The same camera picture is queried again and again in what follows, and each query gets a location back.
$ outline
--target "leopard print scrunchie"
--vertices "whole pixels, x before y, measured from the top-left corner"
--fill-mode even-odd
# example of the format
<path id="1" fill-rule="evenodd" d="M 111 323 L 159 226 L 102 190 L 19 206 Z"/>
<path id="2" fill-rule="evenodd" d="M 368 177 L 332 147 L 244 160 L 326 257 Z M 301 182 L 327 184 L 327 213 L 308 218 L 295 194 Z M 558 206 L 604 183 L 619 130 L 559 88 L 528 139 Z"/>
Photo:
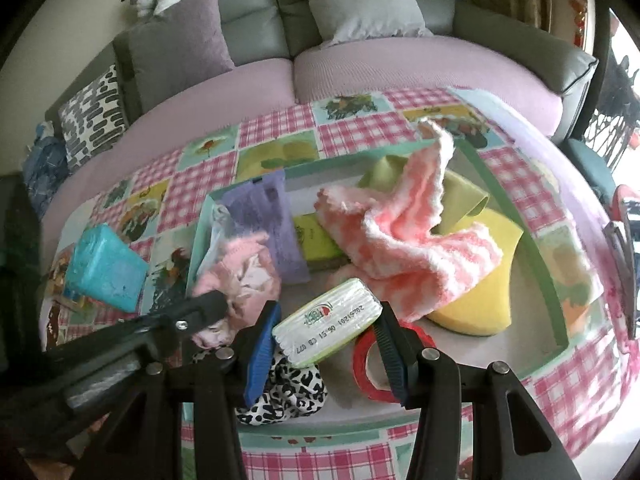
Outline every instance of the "leopard print scrunchie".
<path id="1" fill-rule="evenodd" d="M 204 359 L 209 352 L 194 355 L 193 362 Z M 264 392 L 252 407 L 236 409 L 236 417 L 242 424 L 261 426 L 309 416 L 324 406 L 327 395 L 318 367 L 294 368 L 276 348 Z"/>

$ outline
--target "floor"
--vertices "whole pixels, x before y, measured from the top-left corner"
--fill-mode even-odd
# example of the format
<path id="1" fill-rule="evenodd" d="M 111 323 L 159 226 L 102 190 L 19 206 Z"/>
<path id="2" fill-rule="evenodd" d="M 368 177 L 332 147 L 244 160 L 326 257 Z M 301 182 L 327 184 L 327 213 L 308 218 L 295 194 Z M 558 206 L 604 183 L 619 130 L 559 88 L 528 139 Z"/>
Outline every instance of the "floor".
<path id="1" fill-rule="evenodd" d="M 638 406 L 640 381 L 633 386 L 614 419 L 575 460 L 582 480 L 615 477 L 640 440 Z"/>

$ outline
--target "teal container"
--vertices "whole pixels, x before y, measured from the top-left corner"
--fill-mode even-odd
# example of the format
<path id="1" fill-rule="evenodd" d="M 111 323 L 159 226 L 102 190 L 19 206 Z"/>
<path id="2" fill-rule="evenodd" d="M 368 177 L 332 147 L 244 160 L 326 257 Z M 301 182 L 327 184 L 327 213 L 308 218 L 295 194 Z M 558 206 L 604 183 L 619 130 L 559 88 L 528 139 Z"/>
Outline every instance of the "teal container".
<path id="1" fill-rule="evenodd" d="M 148 267 L 107 224 L 101 224 L 78 240 L 65 284 L 94 300 L 135 312 Z"/>

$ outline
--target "purple package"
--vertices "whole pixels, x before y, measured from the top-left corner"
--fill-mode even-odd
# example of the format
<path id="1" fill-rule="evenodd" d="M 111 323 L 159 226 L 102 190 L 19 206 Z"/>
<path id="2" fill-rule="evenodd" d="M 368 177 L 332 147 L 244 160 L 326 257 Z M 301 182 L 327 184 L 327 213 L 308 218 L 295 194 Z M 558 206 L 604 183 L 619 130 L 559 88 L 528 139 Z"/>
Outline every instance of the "purple package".
<path id="1" fill-rule="evenodd" d="M 311 279 L 298 245 L 283 170 L 227 191 L 220 202 L 231 214 L 236 234 L 267 232 L 267 247 L 282 283 L 306 283 Z"/>

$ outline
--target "screw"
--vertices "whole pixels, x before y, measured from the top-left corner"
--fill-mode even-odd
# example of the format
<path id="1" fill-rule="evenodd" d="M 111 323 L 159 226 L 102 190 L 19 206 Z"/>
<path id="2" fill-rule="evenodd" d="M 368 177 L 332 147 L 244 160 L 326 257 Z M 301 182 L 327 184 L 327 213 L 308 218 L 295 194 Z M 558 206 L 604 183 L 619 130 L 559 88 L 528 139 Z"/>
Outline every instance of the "screw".
<path id="1" fill-rule="evenodd" d="M 216 350 L 216 357 L 221 361 L 226 361 L 227 359 L 231 359 L 234 356 L 234 350 L 225 346 L 224 348 L 218 348 Z"/>
<path id="2" fill-rule="evenodd" d="M 507 374 L 509 373 L 509 370 L 510 370 L 509 365 L 504 361 L 494 361 L 491 364 L 491 368 L 494 369 L 494 372 L 500 375 Z"/>
<path id="3" fill-rule="evenodd" d="M 440 352 L 435 348 L 425 348 L 422 350 L 421 355 L 427 361 L 437 361 L 440 358 Z"/>
<path id="4" fill-rule="evenodd" d="M 149 363 L 146 366 L 145 371 L 147 375 L 158 375 L 162 372 L 162 363 L 159 363 L 158 361 Z"/>

